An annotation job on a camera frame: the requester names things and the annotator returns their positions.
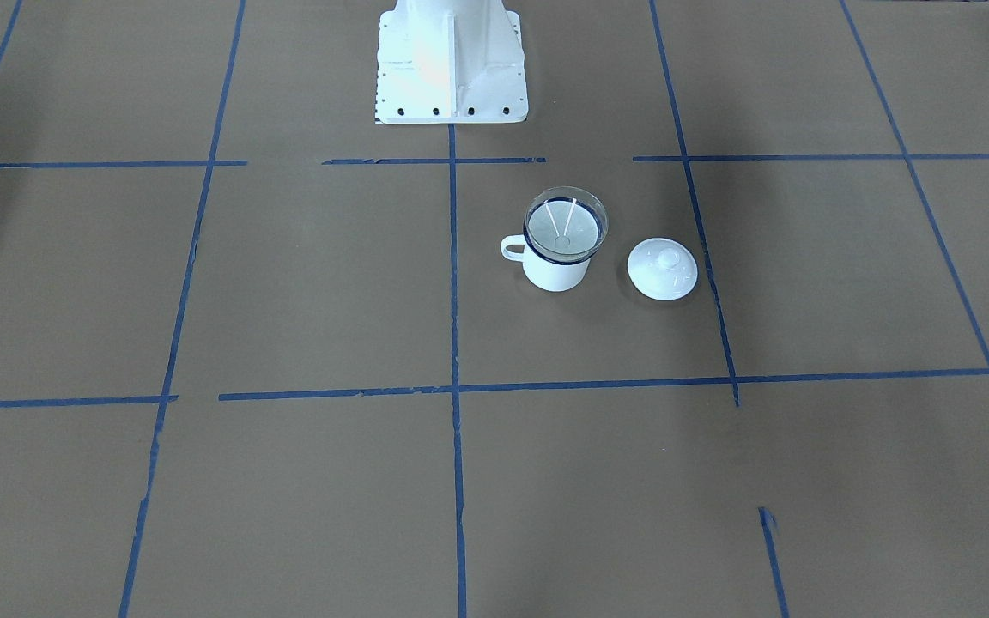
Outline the white enamel mug blue rim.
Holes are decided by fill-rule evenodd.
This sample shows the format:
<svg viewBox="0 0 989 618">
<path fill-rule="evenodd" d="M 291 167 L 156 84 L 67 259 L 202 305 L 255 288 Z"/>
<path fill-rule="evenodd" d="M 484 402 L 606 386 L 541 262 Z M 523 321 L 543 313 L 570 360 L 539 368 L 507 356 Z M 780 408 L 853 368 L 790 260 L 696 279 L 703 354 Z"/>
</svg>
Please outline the white enamel mug blue rim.
<svg viewBox="0 0 989 618">
<path fill-rule="evenodd" d="M 567 292 L 585 278 L 601 234 L 594 226 L 572 226 L 567 233 L 554 227 L 527 227 L 500 242 L 507 261 L 521 264 L 525 276 L 545 292 Z"/>
</svg>

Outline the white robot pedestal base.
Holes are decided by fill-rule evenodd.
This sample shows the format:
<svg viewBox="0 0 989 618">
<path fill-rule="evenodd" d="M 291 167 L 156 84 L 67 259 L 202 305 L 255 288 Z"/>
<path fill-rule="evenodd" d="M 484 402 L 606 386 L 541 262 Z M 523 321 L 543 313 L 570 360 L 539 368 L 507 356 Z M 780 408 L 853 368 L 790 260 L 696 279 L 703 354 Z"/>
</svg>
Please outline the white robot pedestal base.
<svg viewBox="0 0 989 618">
<path fill-rule="evenodd" d="M 374 121 L 521 123 L 522 22 L 502 1 L 397 1 L 378 21 Z"/>
</svg>

